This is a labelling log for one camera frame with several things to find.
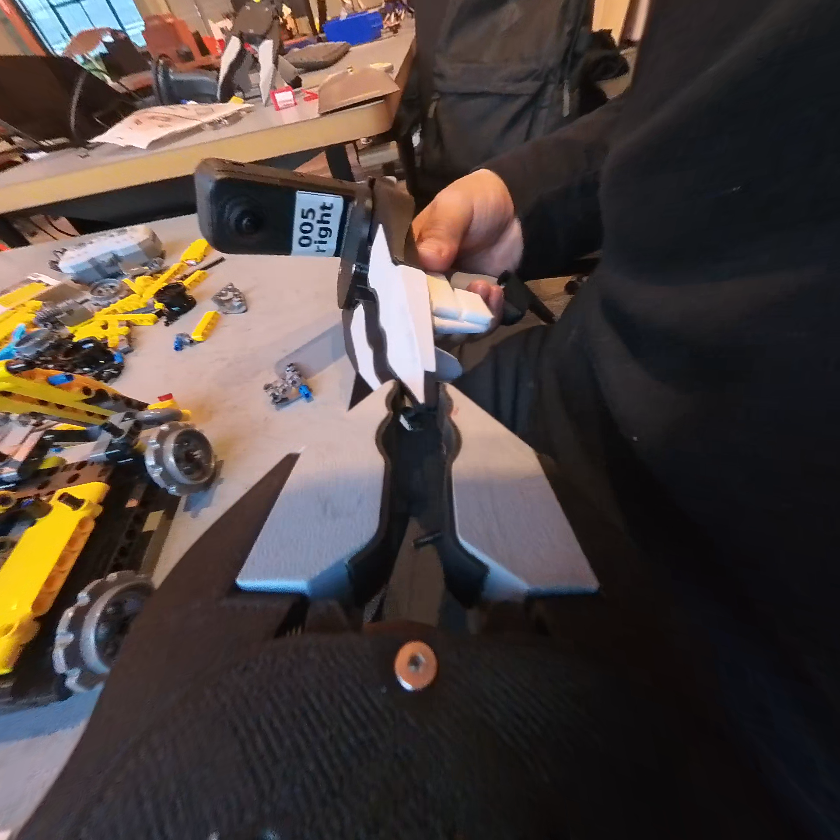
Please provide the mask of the black toy wheel rim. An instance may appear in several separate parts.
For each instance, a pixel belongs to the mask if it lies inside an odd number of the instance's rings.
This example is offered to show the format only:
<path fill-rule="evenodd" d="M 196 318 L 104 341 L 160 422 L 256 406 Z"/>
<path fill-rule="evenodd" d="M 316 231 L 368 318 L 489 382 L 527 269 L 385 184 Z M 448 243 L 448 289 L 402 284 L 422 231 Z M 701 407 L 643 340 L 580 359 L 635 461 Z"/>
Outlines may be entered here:
<path fill-rule="evenodd" d="M 197 300 L 189 292 L 185 283 L 179 280 L 169 282 L 157 290 L 152 300 L 159 318 L 163 319 L 167 327 L 192 311 L 197 305 Z"/>
<path fill-rule="evenodd" d="M 68 343 L 61 357 L 62 370 L 83 375 L 103 383 L 117 380 L 124 369 L 124 358 L 97 338 L 84 338 Z"/>

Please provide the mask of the grey toy battery box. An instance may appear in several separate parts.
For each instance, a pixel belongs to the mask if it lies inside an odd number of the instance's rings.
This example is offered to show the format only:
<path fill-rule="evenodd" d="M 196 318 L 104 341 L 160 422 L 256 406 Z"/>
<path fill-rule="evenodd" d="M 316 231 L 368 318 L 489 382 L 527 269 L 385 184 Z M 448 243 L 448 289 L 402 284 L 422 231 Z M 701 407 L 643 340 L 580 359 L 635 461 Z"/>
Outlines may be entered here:
<path fill-rule="evenodd" d="M 159 236 L 146 225 L 114 228 L 54 251 L 50 267 L 73 281 L 90 286 L 126 276 L 129 269 L 165 257 Z"/>

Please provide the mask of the pile of small toy connectors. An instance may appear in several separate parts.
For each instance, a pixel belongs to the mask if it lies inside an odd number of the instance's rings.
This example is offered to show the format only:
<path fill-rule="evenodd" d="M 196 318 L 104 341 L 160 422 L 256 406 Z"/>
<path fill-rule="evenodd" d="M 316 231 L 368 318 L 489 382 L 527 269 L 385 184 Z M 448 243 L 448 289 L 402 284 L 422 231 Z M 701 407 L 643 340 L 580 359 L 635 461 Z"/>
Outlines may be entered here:
<path fill-rule="evenodd" d="M 27 330 L 42 329 L 46 332 L 45 353 L 36 360 L 11 360 L 8 362 L 15 371 L 40 369 L 61 374 L 73 375 L 62 370 L 61 357 L 68 343 L 84 338 L 97 338 L 111 350 L 124 350 L 128 329 L 118 327 L 116 332 L 109 330 L 109 323 L 103 318 L 96 318 L 86 305 L 66 300 L 58 303 L 30 301 L 2 316 L 2 347 L 7 337 L 19 325 Z"/>

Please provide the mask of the person's right hand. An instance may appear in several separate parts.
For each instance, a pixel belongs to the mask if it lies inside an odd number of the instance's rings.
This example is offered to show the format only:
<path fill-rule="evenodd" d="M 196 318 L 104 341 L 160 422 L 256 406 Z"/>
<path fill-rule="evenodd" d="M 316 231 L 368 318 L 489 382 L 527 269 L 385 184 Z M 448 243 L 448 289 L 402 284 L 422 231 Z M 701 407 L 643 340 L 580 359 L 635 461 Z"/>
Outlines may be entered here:
<path fill-rule="evenodd" d="M 421 267 L 499 277 L 519 267 L 523 235 L 509 190 L 495 172 L 474 171 L 436 195 L 413 220 Z"/>

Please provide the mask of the unused hand-held gripper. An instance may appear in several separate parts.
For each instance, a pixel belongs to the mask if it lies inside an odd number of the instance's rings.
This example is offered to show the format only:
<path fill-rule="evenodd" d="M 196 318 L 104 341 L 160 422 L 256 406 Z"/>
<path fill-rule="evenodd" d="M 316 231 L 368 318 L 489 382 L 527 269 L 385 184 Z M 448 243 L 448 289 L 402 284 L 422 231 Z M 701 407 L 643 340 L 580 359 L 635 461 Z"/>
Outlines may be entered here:
<path fill-rule="evenodd" d="M 281 8 L 276 2 L 249 1 L 238 10 L 225 41 L 217 77 L 217 102 L 235 94 L 235 77 L 245 67 L 246 47 L 256 52 L 261 101 L 268 105 L 277 76 L 292 90 L 302 88 L 298 70 L 285 57 L 281 43 Z"/>

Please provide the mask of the grey panel with blue pins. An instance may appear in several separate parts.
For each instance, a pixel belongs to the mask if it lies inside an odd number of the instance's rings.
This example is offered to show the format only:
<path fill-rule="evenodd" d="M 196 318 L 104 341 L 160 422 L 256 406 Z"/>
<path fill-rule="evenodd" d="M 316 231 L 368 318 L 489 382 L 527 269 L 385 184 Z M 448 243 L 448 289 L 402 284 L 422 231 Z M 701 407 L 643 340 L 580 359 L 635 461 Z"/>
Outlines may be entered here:
<path fill-rule="evenodd" d="M 274 381 L 263 385 L 263 392 L 268 397 L 270 404 L 280 409 L 302 400 L 298 398 L 298 385 L 301 383 L 310 387 L 300 367 L 290 362 L 285 365 L 281 375 Z"/>

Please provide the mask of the yellow black toy vehicle model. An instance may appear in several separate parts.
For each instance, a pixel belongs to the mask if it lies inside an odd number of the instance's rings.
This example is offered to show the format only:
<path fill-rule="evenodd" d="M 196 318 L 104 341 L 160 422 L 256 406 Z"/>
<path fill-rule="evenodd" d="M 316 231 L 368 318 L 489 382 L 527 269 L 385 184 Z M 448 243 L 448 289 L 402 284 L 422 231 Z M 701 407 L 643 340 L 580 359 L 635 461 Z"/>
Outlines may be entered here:
<path fill-rule="evenodd" d="M 173 395 L 2 362 L 1 712 L 99 688 L 217 462 Z"/>

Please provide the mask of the dark grey pouch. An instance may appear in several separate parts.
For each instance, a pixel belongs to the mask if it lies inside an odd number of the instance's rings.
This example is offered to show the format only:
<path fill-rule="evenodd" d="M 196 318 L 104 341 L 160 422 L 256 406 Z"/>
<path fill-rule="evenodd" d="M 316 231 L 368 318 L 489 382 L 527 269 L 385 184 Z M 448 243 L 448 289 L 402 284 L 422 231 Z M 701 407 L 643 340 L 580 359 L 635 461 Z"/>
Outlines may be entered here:
<path fill-rule="evenodd" d="M 303 74 L 333 67 L 350 52 L 350 48 L 351 45 L 345 41 L 319 42 L 291 49 L 285 58 L 298 73 Z"/>

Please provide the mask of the blue plastic bin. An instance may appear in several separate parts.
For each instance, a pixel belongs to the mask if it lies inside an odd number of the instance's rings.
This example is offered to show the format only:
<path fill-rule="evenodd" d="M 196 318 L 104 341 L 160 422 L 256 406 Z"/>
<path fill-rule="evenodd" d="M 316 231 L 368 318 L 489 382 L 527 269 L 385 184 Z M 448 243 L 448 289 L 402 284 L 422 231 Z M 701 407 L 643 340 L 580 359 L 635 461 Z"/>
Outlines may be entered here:
<path fill-rule="evenodd" d="M 379 39 L 382 29 L 382 13 L 379 9 L 372 9 L 332 18 L 323 25 L 322 32 L 330 43 L 360 46 Z"/>

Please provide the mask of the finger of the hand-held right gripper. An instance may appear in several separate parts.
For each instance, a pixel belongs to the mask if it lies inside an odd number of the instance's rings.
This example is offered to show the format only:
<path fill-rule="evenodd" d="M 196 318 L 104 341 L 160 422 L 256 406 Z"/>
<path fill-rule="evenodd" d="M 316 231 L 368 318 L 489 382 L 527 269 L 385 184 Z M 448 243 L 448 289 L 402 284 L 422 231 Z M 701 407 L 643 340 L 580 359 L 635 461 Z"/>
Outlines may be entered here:
<path fill-rule="evenodd" d="M 367 277 L 387 370 L 415 405 L 437 405 L 435 321 L 444 335 L 463 333 L 462 319 L 435 317 L 424 271 L 396 263 L 383 226 L 375 231 Z"/>
<path fill-rule="evenodd" d="M 375 352 L 367 333 L 364 308 L 344 310 L 344 346 L 353 367 L 349 408 L 354 408 L 387 382 L 375 368 Z"/>

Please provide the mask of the light blue toy piece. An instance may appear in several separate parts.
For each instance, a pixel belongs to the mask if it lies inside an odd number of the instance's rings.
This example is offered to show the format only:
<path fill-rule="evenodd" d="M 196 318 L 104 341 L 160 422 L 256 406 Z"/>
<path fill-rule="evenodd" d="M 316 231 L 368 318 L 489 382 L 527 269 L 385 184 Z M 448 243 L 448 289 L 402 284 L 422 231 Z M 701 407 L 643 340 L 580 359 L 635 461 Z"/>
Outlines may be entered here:
<path fill-rule="evenodd" d="M 45 353 L 45 341 L 44 330 L 27 330 L 24 324 L 19 324 L 1 349 L 1 361 L 36 360 Z"/>

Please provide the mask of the pile of yellow toy beams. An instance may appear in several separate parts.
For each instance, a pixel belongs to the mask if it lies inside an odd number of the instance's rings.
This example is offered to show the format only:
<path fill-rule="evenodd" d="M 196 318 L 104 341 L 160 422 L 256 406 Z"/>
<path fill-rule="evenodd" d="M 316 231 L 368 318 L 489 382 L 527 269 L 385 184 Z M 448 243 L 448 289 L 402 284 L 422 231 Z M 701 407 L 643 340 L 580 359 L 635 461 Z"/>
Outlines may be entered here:
<path fill-rule="evenodd" d="M 71 280 L 58 280 L 38 274 L 30 275 L 22 283 L 2 292 L 1 339 L 2 316 L 7 312 L 30 301 L 58 303 L 74 300 L 86 305 L 96 318 L 106 320 L 110 331 L 116 332 L 118 327 L 128 329 L 125 340 L 127 342 L 132 327 L 150 327 L 160 320 L 152 300 L 156 291 L 169 282 L 177 280 L 185 283 L 188 290 L 203 282 L 207 271 L 194 271 L 193 268 L 202 264 L 211 252 L 212 248 L 207 241 L 198 239 L 193 241 L 171 266 L 153 270 L 146 275 L 135 274 L 123 278 L 132 288 L 132 293 L 106 308 L 96 308 L 90 303 L 89 287 Z"/>

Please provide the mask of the black backpack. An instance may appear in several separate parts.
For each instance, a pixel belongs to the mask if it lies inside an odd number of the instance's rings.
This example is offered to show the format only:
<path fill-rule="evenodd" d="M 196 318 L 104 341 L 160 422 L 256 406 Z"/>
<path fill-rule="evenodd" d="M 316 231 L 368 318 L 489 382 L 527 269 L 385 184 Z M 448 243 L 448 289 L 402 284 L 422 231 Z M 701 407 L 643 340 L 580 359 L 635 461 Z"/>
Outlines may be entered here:
<path fill-rule="evenodd" d="M 629 72 L 587 1 L 411 2 L 416 54 L 395 118 L 418 208 L 607 101 Z"/>

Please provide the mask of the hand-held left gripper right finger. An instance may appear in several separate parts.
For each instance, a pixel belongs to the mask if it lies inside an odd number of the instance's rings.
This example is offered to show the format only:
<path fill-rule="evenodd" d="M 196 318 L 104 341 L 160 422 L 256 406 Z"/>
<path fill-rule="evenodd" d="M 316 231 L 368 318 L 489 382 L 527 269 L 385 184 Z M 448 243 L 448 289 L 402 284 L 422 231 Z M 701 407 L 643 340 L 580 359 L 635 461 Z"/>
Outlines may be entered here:
<path fill-rule="evenodd" d="M 535 451 L 451 384 L 437 389 L 430 517 L 463 606 L 591 595 L 599 581 Z"/>

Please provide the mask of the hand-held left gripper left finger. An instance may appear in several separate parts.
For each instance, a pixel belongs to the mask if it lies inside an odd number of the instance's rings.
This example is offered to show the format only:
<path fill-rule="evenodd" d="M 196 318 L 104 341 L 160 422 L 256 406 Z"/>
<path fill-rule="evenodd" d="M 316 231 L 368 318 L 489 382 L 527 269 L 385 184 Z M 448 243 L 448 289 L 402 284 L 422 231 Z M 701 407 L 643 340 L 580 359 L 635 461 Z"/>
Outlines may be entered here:
<path fill-rule="evenodd" d="M 394 564 L 389 429 L 402 388 L 382 385 L 302 450 L 251 547 L 244 592 L 362 606 Z"/>

